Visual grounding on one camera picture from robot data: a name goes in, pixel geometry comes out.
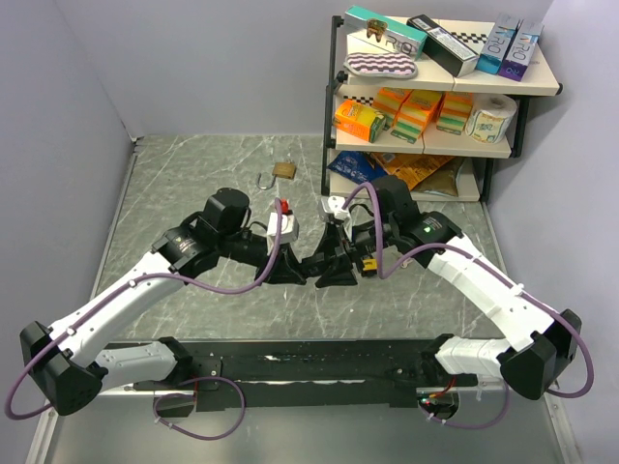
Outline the yellow padlock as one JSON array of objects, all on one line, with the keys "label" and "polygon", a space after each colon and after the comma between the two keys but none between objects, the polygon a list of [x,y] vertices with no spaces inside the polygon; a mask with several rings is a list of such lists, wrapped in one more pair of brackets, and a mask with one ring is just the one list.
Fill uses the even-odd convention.
[{"label": "yellow padlock", "polygon": [[376,258],[363,258],[359,265],[359,273],[362,277],[374,277],[378,274],[378,261]]}]

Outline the brass padlock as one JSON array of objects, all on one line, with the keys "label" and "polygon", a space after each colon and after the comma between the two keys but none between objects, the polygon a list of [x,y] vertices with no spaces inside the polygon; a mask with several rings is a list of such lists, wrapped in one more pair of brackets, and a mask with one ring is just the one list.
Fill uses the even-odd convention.
[{"label": "brass padlock", "polygon": [[296,164],[291,161],[279,161],[274,164],[270,181],[266,184],[262,183],[262,173],[259,173],[256,178],[256,186],[261,190],[272,189],[277,180],[293,180],[297,171]]}]

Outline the black padlock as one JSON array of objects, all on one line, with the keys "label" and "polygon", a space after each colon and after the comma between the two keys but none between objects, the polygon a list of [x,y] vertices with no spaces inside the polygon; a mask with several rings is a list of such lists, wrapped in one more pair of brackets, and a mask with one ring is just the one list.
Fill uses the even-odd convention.
[{"label": "black padlock", "polygon": [[322,268],[323,263],[318,258],[308,257],[301,261],[301,270],[305,278],[321,276],[323,273]]}]

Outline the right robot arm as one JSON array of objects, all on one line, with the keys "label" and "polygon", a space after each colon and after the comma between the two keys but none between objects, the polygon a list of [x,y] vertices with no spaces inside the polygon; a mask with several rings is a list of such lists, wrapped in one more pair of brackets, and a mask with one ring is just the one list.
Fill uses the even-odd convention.
[{"label": "right robot arm", "polygon": [[324,234],[314,255],[303,262],[316,285],[352,286],[358,276],[386,279],[396,269],[385,266],[383,250],[395,247],[399,265],[413,260],[453,285],[502,334],[487,339],[438,336],[422,363],[430,383],[444,385],[458,375],[494,377],[536,400],[552,391],[577,352],[587,351],[575,313],[559,312],[527,293],[445,215],[421,212],[402,180],[385,176],[357,189],[369,195],[370,222],[353,224],[350,197],[324,196],[319,202]]}]

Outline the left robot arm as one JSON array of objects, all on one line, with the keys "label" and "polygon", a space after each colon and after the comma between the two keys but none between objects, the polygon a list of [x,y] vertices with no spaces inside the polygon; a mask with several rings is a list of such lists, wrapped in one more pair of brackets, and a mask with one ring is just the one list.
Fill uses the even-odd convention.
[{"label": "left robot arm", "polygon": [[[173,337],[130,348],[109,342],[153,305],[185,286],[220,295],[243,295],[276,282],[277,269],[299,236],[299,224],[283,199],[276,199],[263,236],[253,236],[246,218],[250,200],[234,188],[221,188],[203,210],[186,217],[152,245],[139,261],[96,298],[75,312],[44,325],[33,322],[20,335],[23,374],[43,393],[48,408],[71,415],[101,392],[136,382],[169,388],[185,386],[193,359]],[[199,281],[221,258],[252,266],[254,280],[224,288]]]}]

